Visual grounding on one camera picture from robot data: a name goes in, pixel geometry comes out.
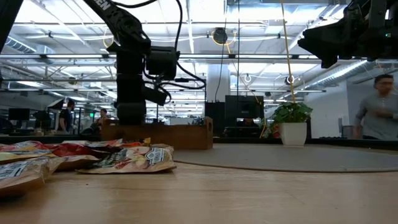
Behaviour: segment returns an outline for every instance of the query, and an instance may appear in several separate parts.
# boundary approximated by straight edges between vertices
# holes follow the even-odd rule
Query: table surface
[[[1,223],[383,223],[398,220],[398,173],[304,174],[178,164],[162,174],[56,173],[0,202]]]

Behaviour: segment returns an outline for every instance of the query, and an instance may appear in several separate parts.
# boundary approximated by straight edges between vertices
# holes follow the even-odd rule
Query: wooden box
[[[174,149],[211,149],[213,147],[213,120],[205,118],[205,125],[120,126],[105,122],[101,130],[103,141],[150,138],[152,144],[168,144]]]

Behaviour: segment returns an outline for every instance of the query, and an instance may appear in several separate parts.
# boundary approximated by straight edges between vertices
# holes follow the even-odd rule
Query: gray shirt
[[[380,118],[370,111],[385,109],[393,113],[393,118]],[[381,140],[398,140],[398,95],[380,97],[371,95],[365,98],[359,106],[355,125],[360,126],[363,122],[363,135],[371,136]]]

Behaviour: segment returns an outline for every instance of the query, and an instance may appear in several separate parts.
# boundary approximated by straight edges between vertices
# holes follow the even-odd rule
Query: ceiling
[[[123,0],[124,4],[136,4],[142,1]],[[336,22],[343,17],[344,5],[330,5],[329,0],[286,0],[284,1],[287,45],[290,54],[309,55],[297,45],[297,40],[308,27],[322,26]],[[183,24],[178,42],[178,50],[188,58],[180,63],[188,71],[201,78],[217,75],[209,71],[210,63],[220,64],[219,59],[197,59],[194,55],[247,54],[247,60],[239,61],[239,73],[250,77],[245,84],[251,89],[284,89],[285,77],[289,75],[287,65],[285,32],[283,28],[282,8],[279,1],[241,0],[181,0]],[[144,32],[150,37],[152,45],[174,46],[178,28],[179,11],[175,0],[159,0],[139,9],[127,9],[142,22]],[[212,39],[212,32],[217,27],[226,27],[228,46],[217,45]],[[70,54],[70,58],[52,58],[50,63],[39,59],[0,58],[6,78],[46,79],[42,82],[46,88],[84,89],[116,88],[116,82],[104,82],[115,79],[114,59],[74,58],[74,54],[107,54],[107,46],[113,41],[107,25],[84,2],[84,0],[25,0],[12,27],[12,41],[31,49],[33,54]],[[8,44],[2,54],[23,54],[21,49]],[[253,55],[276,55],[271,59],[256,59]],[[231,82],[236,82],[237,60],[224,60],[231,72]],[[352,62],[339,62],[330,68]],[[322,73],[320,61],[293,60],[291,71],[295,85],[310,82]],[[186,77],[181,70],[178,77]],[[69,78],[99,79],[98,82],[79,82],[71,85],[60,82]],[[10,88],[36,88],[27,83],[11,83]],[[245,88],[240,82],[239,88]],[[53,91],[53,95],[78,96],[87,101],[103,103],[114,100],[114,93],[99,95],[96,92]],[[204,91],[173,92],[173,99],[181,100],[178,104],[161,108],[164,114],[202,114]]]

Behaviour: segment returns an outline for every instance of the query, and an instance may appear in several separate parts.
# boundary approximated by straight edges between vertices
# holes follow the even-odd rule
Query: gray rug
[[[398,153],[349,147],[303,148],[263,144],[215,144],[213,149],[174,151],[174,161],[203,166],[289,172],[398,171]]]

